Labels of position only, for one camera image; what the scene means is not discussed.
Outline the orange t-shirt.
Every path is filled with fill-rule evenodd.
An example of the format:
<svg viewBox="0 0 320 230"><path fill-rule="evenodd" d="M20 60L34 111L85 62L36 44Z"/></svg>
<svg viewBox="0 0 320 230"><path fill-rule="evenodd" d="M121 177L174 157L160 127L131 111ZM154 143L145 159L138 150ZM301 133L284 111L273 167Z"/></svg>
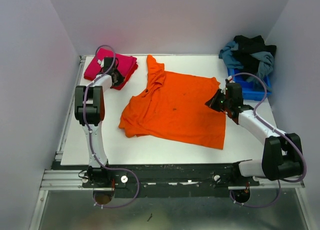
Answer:
<svg viewBox="0 0 320 230"><path fill-rule="evenodd" d="M151 55L146 64L146 88L131 97L120 117L126 137L152 135L223 149L225 114L205 105L220 87L217 79L166 71Z"/></svg>

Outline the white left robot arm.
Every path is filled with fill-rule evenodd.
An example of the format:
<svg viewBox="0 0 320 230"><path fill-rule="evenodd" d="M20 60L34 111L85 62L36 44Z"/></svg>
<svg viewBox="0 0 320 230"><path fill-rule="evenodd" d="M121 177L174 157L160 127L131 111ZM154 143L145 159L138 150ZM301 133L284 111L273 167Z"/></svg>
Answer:
<svg viewBox="0 0 320 230"><path fill-rule="evenodd" d="M87 85L76 86L74 92L74 116L84 130L90 171L108 169L102 137L102 123L106 113L104 93L126 79L118 70L116 57L105 57L98 64L100 71L96 77Z"/></svg>

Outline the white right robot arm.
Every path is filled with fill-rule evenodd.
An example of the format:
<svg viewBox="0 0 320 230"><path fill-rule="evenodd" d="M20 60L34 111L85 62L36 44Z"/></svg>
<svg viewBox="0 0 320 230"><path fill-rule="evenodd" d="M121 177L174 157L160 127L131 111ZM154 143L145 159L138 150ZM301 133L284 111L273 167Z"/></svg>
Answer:
<svg viewBox="0 0 320 230"><path fill-rule="evenodd" d="M227 82L224 89L218 89L205 103L216 112L226 113L235 124L250 132L262 145L260 160L238 162L238 169L230 173L230 180L240 186L248 177L294 182L301 181L307 172L302 154L300 137L295 133L285 133L274 127L257 113L257 108L245 104L239 83Z"/></svg>

